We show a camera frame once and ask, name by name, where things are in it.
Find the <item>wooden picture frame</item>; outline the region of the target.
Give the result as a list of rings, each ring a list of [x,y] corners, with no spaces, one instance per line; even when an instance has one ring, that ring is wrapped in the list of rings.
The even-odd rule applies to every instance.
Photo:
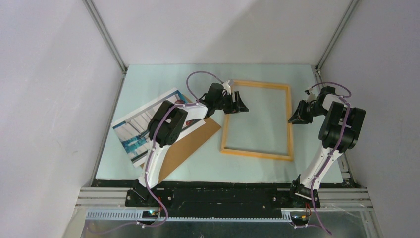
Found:
[[[294,160],[291,86],[234,80],[232,89],[248,112],[225,115],[220,152],[281,161]]]

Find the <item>printed photo with white border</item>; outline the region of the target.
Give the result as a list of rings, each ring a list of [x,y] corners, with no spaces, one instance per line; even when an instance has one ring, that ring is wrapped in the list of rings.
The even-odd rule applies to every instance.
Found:
[[[135,168],[141,166],[147,159],[150,147],[147,127],[155,112],[165,100],[176,104],[191,102],[178,89],[172,88],[111,124],[111,128]]]

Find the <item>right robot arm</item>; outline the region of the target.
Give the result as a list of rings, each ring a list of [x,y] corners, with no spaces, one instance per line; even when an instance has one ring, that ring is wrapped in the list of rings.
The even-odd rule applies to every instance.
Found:
[[[324,116],[319,130],[320,146],[310,165],[292,181],[288,201],[294,207],[317,198],[321,181],[334,161],[357,144],[366,116],[364,109],[352,107],[347,96],[337,95],[335,87],[325,86],[318,95],[310,87],[288,120],[289,124],[310,124]]]

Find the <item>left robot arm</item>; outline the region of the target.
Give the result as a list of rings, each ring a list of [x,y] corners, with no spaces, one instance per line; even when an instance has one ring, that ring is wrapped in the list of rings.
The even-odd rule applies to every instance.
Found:
[[[177,104],[165,100],[148,124],[150,148],[138,178],[143,187],[137,199],[144,206],[152,206],[157,194],[152,188],[159,183],[159,174],[169,148],[178,140],[184,123],[188,120],[207,119],[216,110],[224,114],[248,112],[239,91],[233,91],[230,81],[212,83],[202,97],[193,103]]]

